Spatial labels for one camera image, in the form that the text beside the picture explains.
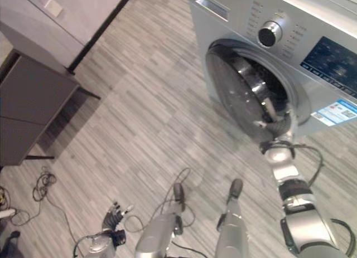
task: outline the cabinet door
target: cabinet door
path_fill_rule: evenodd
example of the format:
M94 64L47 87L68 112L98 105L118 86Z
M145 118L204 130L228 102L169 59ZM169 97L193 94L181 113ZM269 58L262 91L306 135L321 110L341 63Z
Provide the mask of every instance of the cabinet door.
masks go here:
M20 165L44 125L0 117L0 165Z
M0 116L46 125L78 84L21 56L0 84Z

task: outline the cabinet leg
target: cabinet leg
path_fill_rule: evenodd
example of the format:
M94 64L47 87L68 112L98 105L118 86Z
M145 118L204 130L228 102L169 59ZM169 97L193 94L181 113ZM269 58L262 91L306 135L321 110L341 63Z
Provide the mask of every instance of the cabinet leg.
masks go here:
M28 155L25 159L55 159L54 156L32 156Z
M85 94L85 95L88 95L88 96L91 96L91 97L93 97L93 98L97 98L98 100L100 100L100 96L97 96L97 95L93 94L92 92L90 92L90 91L84 89L83 87L80 87L80 86L79 86L78 89L77 89L77 91L80 92L80 93L82 93L82 94Z

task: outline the drawer handle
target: drawer handle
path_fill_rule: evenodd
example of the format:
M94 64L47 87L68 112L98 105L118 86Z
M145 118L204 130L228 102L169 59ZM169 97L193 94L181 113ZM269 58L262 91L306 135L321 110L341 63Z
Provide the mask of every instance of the drawer handle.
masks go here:
M228 15L229 12L227 9L219 5L216 1L213 0L196 0L200 6L204 9L210 11L211 13L215 14L216 16L220 17L224 21L228 22Z

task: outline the wall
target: wall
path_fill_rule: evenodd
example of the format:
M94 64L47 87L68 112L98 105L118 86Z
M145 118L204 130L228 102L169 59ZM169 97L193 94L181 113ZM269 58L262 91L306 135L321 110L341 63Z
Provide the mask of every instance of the wall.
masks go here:
M63 8L55 17L48 0L0 0L4 23L51 53L68 67L120 0L55 0Z
M55 0L63 10L55 17L45 8L48 0L30 0L45 14L86 44L120 0Z

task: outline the cabinet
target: cabinet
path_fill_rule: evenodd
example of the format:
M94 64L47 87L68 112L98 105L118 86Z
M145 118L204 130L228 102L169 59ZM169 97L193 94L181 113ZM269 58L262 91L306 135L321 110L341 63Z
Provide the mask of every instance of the cabinet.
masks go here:
M83 89L53 56L2 27L13 49L0 65L0 168L20 165L76 91Z

